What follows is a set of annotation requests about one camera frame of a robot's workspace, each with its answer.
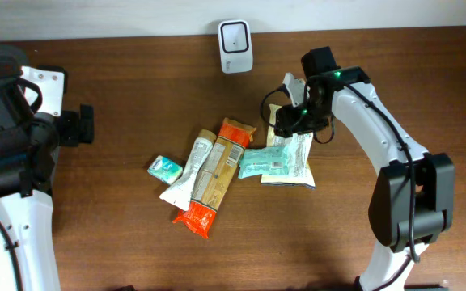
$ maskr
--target red and brown package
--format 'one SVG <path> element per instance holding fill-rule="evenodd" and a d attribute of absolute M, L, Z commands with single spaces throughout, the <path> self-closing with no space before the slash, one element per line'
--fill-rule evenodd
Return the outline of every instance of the red and brown package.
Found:
<path fill-rule="evenodd" d="M 208 238 L 217 209 L 255 130 L 224 118 L 214 148 L 197 174 L 190 208 L 180 210 L 174 223 L 182 221 L 194 233 Z"/>

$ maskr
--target white backdrop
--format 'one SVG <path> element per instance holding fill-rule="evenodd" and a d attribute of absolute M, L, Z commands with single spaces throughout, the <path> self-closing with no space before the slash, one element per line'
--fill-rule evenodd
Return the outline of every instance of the white backdrop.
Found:
<path fill-rule="evenodd" d="M 466 0 L 0 0 L 0 40 L 466 25 Z"/>

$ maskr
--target barcode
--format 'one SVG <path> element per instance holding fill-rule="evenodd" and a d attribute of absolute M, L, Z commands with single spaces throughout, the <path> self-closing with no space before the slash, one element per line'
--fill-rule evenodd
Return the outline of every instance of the barcode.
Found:
<path fill-rule="evenodd" d="M 237 163 L 240 159 L 240 155 L 242 154 L 242 148 L 238 145 L 233 145 L 231 148 L 230 156 L 227 157 L 228 160 L 231 160 L 234 163 Z"/>

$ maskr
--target wooden table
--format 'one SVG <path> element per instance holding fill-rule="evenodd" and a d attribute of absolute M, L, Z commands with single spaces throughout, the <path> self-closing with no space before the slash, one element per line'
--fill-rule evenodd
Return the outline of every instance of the wooden table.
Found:
<path fill-rule="evenodd" d="M 33 65 L 70 73 L 64 109 L 95 108 L 95 142 L 61 150 L 53 243 L 64 290 L 282 290 L 351 284 L 375 242 L 367 207 L 375 172 L 344 125 L 309 162 L 317 189 L 235 178 L 210 239 L 172 224 L 167 187 L 142 167 L 158 154 L 183 163 L 198 130 L 225 116 L 258 128 L 262 97 L 299 60 L 329 45 L 360 65 L 405 130 L 456 168 L 454 224 L 422 255 L 408 284 L 466 289 L 466 27 L 293 32 L 252 36 L 255 64 L 220 70 L 216 36 L 15 43 Z M 275 103 L 287 103 L 274 97 Z"/>

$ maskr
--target teal package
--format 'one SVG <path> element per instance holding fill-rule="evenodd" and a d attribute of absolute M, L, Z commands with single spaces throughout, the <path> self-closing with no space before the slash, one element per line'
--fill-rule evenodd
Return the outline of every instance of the teal package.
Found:
<path fill-rule="evenodd" d="M 289 174 L 286 146 L 270 146 L 259 150 L 244 151 L 244 157 L 240 160 L 239 179 L 263 174 Z"/>
<path fill-rule="evenodd" d="M 172 185 L 183 173 L 183 167 L 164 156 L 158 156 L 147 171 L 164 183 Z"/>

